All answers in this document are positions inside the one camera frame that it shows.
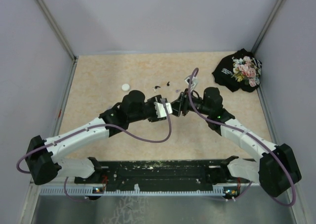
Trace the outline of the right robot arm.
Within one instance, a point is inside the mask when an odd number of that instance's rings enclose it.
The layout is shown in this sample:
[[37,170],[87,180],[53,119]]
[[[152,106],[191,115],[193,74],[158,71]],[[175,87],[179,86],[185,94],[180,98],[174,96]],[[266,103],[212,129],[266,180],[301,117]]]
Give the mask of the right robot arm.
[[232,182],[243,178],[258,183],[273,198],[288,189],[294,190],[302,178],[295,155],[287,144],[276,145],[244,127],[234,115],[223,107],[223,98],[217,88],[208,87],[203,97],[181,92],[172,102],[173,115],[185,116],[196,112],[207,122],[210,129],[229,139],[251,156],[245,160],[232,156],[222,163],[221,178]]

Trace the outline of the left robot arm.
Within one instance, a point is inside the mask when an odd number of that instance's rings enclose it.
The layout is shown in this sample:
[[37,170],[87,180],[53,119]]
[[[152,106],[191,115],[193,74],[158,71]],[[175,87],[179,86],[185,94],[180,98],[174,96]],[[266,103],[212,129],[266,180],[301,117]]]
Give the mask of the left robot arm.
[[49,138],[35,136],[30,140],[25,161],[36,185],[51,182],[57,177],[88,179],[93,183],[102,179],[103,171],[96,158],[68,159],[67,155],[102,139],[123,132],[143,141],[128,132],[130,123],[148,120],[170,120],[171,104],[161,95],[145,99],[139,90],[132,90],[121,102],[101,113],[89,123],[65,134]]

